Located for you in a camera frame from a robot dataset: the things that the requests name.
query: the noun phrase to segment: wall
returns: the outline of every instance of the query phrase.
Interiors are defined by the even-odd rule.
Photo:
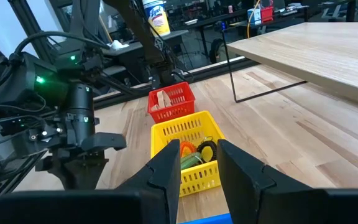
[[[57,22],[56,15],[49,0],[27,0],[35,18],[38,20],[42,30],[62,30]],[[0,0],[0,51],[9,56],[27,36],[14,14],[11,5],[7,0]],[[26,52],[36,55],[34,48],[29,44],[25,49]]]

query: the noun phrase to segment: red basket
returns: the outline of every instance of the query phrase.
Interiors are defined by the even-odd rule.
[[[266,7],[261,10],[262,14],[262,23],[273,21],[273,7]]]
[[[151,108],[158,104],[157,93],[162,90],[165,91],[171,99],[172,106],[151,111]],[[161,123],[194,113],[195,100],[196,98],[194,97],[189,84],[187,82],[182,82],[151,91],[149,93],[147,112],[153,117],[156,123]]]

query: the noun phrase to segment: workbench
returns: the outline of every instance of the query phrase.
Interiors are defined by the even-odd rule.
[[[358,23],[303,23],[227,47],[358,101]]]
[[[241,97],[299,81],[266,65],[233,73]],[[296,86],[242,103],[232,99],[229,75],[190,85],[196,111],[208,110],[228,141],[312,187],[358,188],[358,103],[314,84]],[[147,97],[96,111],[97,131],[122,133],[127,148],[106,151],[110,161],[98,189],[113,189],[150,159]],[[46,172],[30,171],[19,190],[61,190]],[[227,213],[221,187],[182,197],[178,222]]]

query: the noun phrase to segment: yellow basket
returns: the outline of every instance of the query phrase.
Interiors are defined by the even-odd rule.
[[[151,157],[172,139],[190,141],[199,146],[205,138],[225,139],[208,111],[201,111],[152,126]],[[211,161],[181,171],[180,197],[221,185],[218,162]]]

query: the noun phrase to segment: white object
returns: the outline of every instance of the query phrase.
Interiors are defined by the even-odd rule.
[[[252,18],[250,18],[252,11],[255,10]],[[248,9],[248,19],[252,25],[259,25],[262,23],[262,15],[260,13],[260,9]]]
[[[112,48],[113,50],[119,50],[119,49],[123,49],[126,47],[129,47],[129,44],[122,44],[120,43],[120,41],[118,40],[114,40],[112,42],[112,44],[108,44],[110,46],[110,48]]]
[[[144,10],[149,24],[155,29],[160,36],[171,33],[169,28],[167,13],[165,12],[163,1],[159,0],[143,0]]]
[[[191,20],[191,21],[185,22],[185,24],[186,24],[186,25],[192,25],[192,24],[196,24],[197,21],[198,21],[198,19],[193,19],[193,20]]]
[[[111,15],[108,16],[108,18],[109,18],[109,22],[108,22],[109,28],[111,28],[111,27],[112,27],[112,18],[111,18]]]

